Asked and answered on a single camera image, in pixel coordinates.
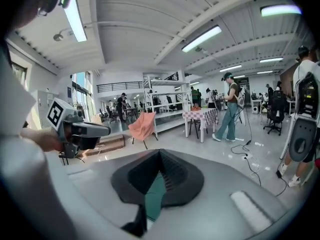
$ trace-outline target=orange chair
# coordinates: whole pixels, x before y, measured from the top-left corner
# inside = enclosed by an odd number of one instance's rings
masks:
[[[146,149],[147,145],[145,139],[150,135],[155,133],[154,119],[156,113],[145,113],[142,112],[139,118],[132,124],[129,124],[129,130],[133,137],[132,144],[135,142],[135,139],[143,141]]]

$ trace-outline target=woman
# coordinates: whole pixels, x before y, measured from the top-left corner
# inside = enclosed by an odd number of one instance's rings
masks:
[[[278,83],[276,84],[275,90],[276,91],[281,91],[282,90],[282,82],[281,81],[278,81]]]
[[[239,85],[235,82],[234,76],[230,72],[224,74],[223,80],[225,80],[230,85],[228,95],[224,96],[224,99],[228,101],[228,110],[224,114],[224,118],[220,129],[216,133],[212,134],[212,137],[216,141],[220,142],[223,134],[225,133],[228,127],[228,134],[226,136],[226,140],[234,142],[236,140],[235,116],[238,112],[238,101],[236,96],[239,96]]]
[[[205,99],[205,101],[208,103],[208,108],[209,108],[209,109],[215,109],[215,108],[216,108],[216,105],[215,105],[214,100],[213,100],[213,93],[212,93],[212,91],[210,91],[210,89],[207,88],[207,89],[205,90],[205,92],[206,92],[206,99]]]

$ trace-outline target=black fisheye border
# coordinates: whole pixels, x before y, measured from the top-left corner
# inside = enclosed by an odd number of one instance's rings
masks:
[[[0,0],[0,8],[2,14],[2,21],[0,24],[0,36],[2,37],[1,43],[6,38],[9,32],[10,23],[14,15],[17,13],[24,0]],[[320,0],[293,0],[302,10],[302,15],[306,21],[309,29],[313,33],[317,45],[320,44],[319,30],[319,7]],[[43,239],[29,222],[23,217],[19,209],[17,209],[13,200],[10,199],[5,187],[0,182],[0,197],[2,201],[2,233],[10,234],[12,238],[18,238],[23,235],[32,237],[32,239]],[[292,238],[296,239],[303,234],[303,238],[308,239],[317,235],[317,217],[320,211],[320,177],[318,177],[313,189],[309,196],[306,198],[303,207],[298,212],[297,216],[291,221],[287,228],[283,229],[281,234],[276,239]]]

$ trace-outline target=shelving unit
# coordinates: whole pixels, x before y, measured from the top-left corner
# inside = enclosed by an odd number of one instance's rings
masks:
[[[183,89],[183,85],[185,85],[186,91],[181,91]],[[169,90],[169,91],[161,91],[161,92],[155,92],[153,87],[155,86],[170,86],[170,87],[180,87],[179,91]],[[152,93],[146,93],[145,88],[149,88],[152,90]],[[190,102],[188,101],[188,96],[191,98],[191,88],[190,83],[187,81],[175,81],[175,80],[159,80],[159,79],[151,79],[148,77],[148,80],[143,83],[143,93],[144,93],[144,99],[147,102],[149,99],[149,102],[151,105],[147,106],[148,109],[151,109],[152,112],[155,112],[157,108],[161,107],[169,107],[171,105],[178,105],[182,104],[181,110],[174,110],[169,112],[163,112],[158,113],[155,115],[154,118],[154,131],[155,135],[158,136],[158,133],[166,131],[168,129],[183,125],[185,123],[185,120],[182,117],[182,114],[184,111],[189,110]],[[160,105],[154,105],[154,96],[167,96],[167,95],[181,95],[182,100],[181,101],[175,101],[172,103],[164,103]]]

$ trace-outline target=wooden platform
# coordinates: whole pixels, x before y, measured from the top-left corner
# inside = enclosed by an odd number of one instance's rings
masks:
[[[125,146],[125,138],[123,134],[111,137],[102,137],[95,149],[87,149],[77,155],[78,158],[93,156],[97,154],[105,154],[110,151],[122,149]]]

